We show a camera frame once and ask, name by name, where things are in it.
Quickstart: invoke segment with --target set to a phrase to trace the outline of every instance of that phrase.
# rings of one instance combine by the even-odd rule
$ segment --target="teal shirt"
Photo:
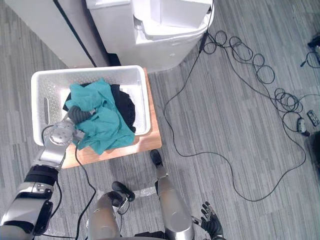
[[[78,106],[82,111],[96,110],[91,118],[76,125],[85,133],[78,149],[90,146],[100,155],[107,149],[129,146],[134,142],[135,134],[122,118],[110,84],[103,78],[85,87],[72,84],[70,90],[71,100],[65,102],[69,109]]]

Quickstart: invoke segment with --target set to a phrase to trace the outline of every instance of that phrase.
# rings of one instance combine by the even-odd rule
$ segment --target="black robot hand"
[[[201,217],[201,228],[209,233],[211,240],[224,240],[222,225],[212,206],[206,201],[202,207],[201,212],[204,217]]]

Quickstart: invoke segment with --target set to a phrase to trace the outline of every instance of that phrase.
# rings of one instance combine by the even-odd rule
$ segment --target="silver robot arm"
[[[56,123],[31,166],[24,182],[18,187],[0,223],[1,240],[32,240],[48,228],[53,203],[54,184],[66,156],[66,149],[78,131],[71,120]]]

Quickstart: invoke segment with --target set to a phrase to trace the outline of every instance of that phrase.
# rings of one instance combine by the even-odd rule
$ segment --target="wooden board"
[[[144,69],[144,73],[145,73],[145,81],[146,81],[148,101],[149,101],[149,111],[150,111],[150,121],[151,121],[150,131],[147,134],[135,136],[133,145],[106,150],[101,155],[96,154],[91,149],[91,147],[86,147],[82,150],[78,150],[77,156],[79,161],[83,165],[92,164],[99,161],[104,161],[108,159],[113,159],[113,158],[122,157],[130,154],[135,154],[139,152],[161,148],[162,146],[161,136],[159,132],[154,101],[152,98],[148,74],[146,69]],[[74,144],[70,145],[67,148],[65,160],[62,165],[63,169],[79,166],[75,158],[75,149],[76,149],[76,146]]]

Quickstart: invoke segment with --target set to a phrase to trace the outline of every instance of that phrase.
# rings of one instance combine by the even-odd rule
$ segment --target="gray carpet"
[[[320,70],[300,67],[309,49],[306,43],[319,31],[320,2],[317,0],[217,1],[212,33],[225,30],[239,36],[255,53],[263,53],[276,73],[270,87],[282,87],[295,95],[320,93]],[[162,115],[165,102],[183,85],[195,57],[195,48],[172,70],[149,75],[163,141],[165,166],[190,212],[200,216],[208,200],[216,210],[227,239],[320,239],[319,180],[310,155],[299,169],[283,178],[275,192],[260,202],[240,198],[232,188],[227,163],[216,155],[180,157]],[[23,181],[38,146],[32,137],[30,79],[40,70],[66,66],[0,0],[0,215],[17,186]],[[255,88],[263,90],[249,66],[235,68]],[[320,116],[319,97],[303,101],[305,112]],[[267,194],[282,173],[302,161],[302,152],[286,138],[271,103],[252,92],[232,72],[226,55],[218,49],[202,54],[185,91],[168,107],[178,149],[190,155],[216,151],[234,168],[235,185],[244,196],[256,199]],[[293,128],[296,116],[287,119]],[[306,118],[310,132],[312,127]],[[306,138],[290,133],[304,145]],[[132,190],[152,187],[156,177],[147,152],[86,165],[98,195],[111,189],[113,181]],[[63,200],[50,222],[49,234],[75,236],[77,219],[92,191],[79,167],[60,174]],[[85,215],[80,239],[86,237]],[[155,194],[137,199],[123,218],[122,235],[163,230]],[[206,234],[196,229],[195,239]]]

